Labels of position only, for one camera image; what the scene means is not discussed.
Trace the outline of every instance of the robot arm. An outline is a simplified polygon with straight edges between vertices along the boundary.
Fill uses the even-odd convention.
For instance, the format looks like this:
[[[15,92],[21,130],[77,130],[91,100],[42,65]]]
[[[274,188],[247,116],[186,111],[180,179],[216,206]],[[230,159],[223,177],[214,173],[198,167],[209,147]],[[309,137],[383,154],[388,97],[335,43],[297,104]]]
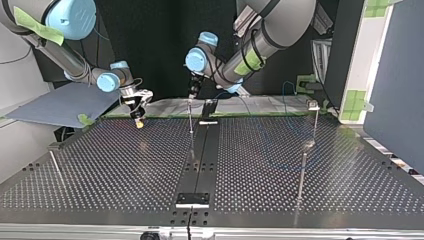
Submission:
[[[104,92],[120,89],[122,102],[130,107],[137,127],[143,127],[144,107],[153,93],[137,89],[142,80],[133,79],[125,61],[111,64],[110,70],[93,68],[66,43],[59,46],[16,25],[14,7],[22,9],[41,24],[60,30],[65,39],[81,40],[95,27],[96,6],[93,0],[2,0],[0,22],[62,68],[69,80],[97,85]]]
[[[215,57],[218,37],[209,32],[200,34],[197,45],[186,57],[186,66],[190,71],[211,78],[230,93],[237,91],[243,77],[260,70],[265,60],[275,52],[292,46],[301,38],[311,22],[316,6],[316,0],[245,2],[263,20],[260,28],[252,30],[250,40],[231,60],[224,64]]]

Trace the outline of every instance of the metal rod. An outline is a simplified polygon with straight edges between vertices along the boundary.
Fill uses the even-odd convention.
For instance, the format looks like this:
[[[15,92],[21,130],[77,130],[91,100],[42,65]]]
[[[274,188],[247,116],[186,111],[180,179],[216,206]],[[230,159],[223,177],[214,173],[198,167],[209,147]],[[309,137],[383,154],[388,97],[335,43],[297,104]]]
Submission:
[[[191,99],[189,99],[188,100],[188,104],[187,104],[187,111],[188,111],[188,118],[189,118],[189,121],[190,121],[190,133],[191,134],[193,134],[193,119],[192,119],[192,116],[191,116]]]
[[[314,124],[314,141],[315,141],[315,137],[316,137],[316,133],[317,133],[318,115],[319,115],[319,110],[317,110],[317,113],[316,113],[316,115],[315,115],[315,124]]]
[[[53,160],[54,166],[56,168],[56,171],[59,174],[60,181],[62,182],[63,187],[65,188],[66,185],[65,185],[65,181],[63,180],[63,177],[62,177],[62,171],[59,168],[59,164],[57,164],[56,157],[54,156],[54,152],[53,151],[49,151],[49,153],[50,153],[50,156],[52,157],[52,160]]]
[[[303,153],[302,157],[302,170],[300,171],[300,182],[299,182],[299,193],[297,196],[297,200],[300,202],[302,201],[302,192],[303,192],[303,182],[305,180],[305,168],[306,168],[306,159],[308,157],[308,154]]]

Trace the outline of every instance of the green tape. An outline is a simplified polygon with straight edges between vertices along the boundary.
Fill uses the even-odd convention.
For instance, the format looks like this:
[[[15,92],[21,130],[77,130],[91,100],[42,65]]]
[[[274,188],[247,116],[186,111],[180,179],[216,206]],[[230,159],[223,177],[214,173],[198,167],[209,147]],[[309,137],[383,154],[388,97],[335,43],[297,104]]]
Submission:
[[[13,10],[16,25],[32,30],[38,36],[62,46],[65,37],[61,31],[55,28],[44,26],[18,7],[14,7]]]
[[[249,66],[251,68],[253,68],[254,70],[259,70],[261,69],[261,60],[258,58],[258,56],[256,55],[255,51],[250,50],[247,55],[246,55],[246,61],[249,64]],[[251,72],[250,68],[246,65],[246,63],[243,61],[241,61],[241,63],[234,69],[234,72],[237,73],[238,75],[244,76],[247,75]]]
[[[365,9],[365,17],[384,17],[388,6],[389,0],[368,0],[367,8]]]
[[[365,108],[366,91],[348,90],[343,105],[342,120],[358,121]]]
[[[91,126],[95,123],[95,121],[90,119],[86,114],[79,114],[78,121],[84,126]]]

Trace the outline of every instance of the metal plate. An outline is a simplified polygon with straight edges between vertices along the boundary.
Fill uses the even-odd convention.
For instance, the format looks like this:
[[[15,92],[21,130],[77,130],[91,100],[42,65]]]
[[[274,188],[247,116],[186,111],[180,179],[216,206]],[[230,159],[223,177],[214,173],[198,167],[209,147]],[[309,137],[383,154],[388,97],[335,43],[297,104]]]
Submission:
[[[216,173],[200,175],[197,187],[211,194],[207,225],[424,229],[422,185],[325,117],[314,143],[313,124],[309,116],[221,119],[203,159]]]
[[[170,224],[183,169],[195,158],[192,139],[185,119],[149,120],[140,130],[131,119],[102,121],[54,154],[59,171],[47,157],[22,172],[0,196],[0,219],[33,222],[35,212],[46,223]]]

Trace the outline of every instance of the black curtain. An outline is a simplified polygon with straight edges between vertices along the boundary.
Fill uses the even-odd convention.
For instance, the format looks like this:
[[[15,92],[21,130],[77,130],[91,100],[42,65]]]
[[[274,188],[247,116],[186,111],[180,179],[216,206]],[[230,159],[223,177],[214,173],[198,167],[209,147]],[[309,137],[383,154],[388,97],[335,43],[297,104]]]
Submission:
[[[187,97],[190,80],[185,55],[202,31],[220,38],[217,53],[228,60],[234,53],[233,0],[97,0],[116,60],[126,60],[143,88],[155,100]],[[214,97],[206,81],[204,97]]]

